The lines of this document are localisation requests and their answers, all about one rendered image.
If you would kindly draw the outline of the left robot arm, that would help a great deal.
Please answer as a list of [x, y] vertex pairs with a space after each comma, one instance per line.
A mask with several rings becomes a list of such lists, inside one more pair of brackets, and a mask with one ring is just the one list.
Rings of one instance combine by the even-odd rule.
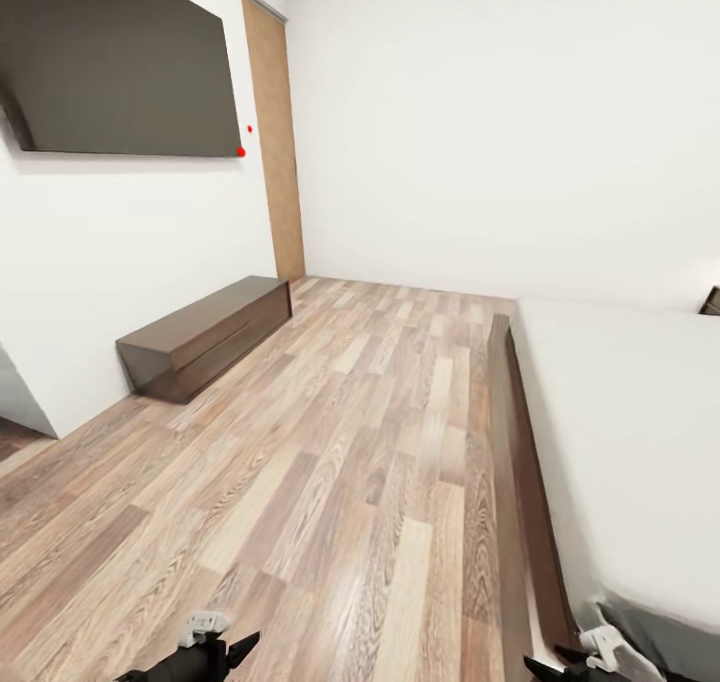
[[225, 640], [217, 638], [230, 629], [232, 618], [225, 612], [189, 611], [177, 651], [146, 672], [132, 669], [112, 682], [223, 682], [261, 637], [259, 631], [234, 643], [227, 655]]

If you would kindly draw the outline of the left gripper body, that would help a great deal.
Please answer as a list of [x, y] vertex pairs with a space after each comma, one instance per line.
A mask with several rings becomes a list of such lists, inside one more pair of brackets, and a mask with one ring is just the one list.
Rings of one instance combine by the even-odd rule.
[[177, 651], [159, 661], [170, 669], [172, 682], [223, 682], [226, 676], [226, 642], [207, 639]]

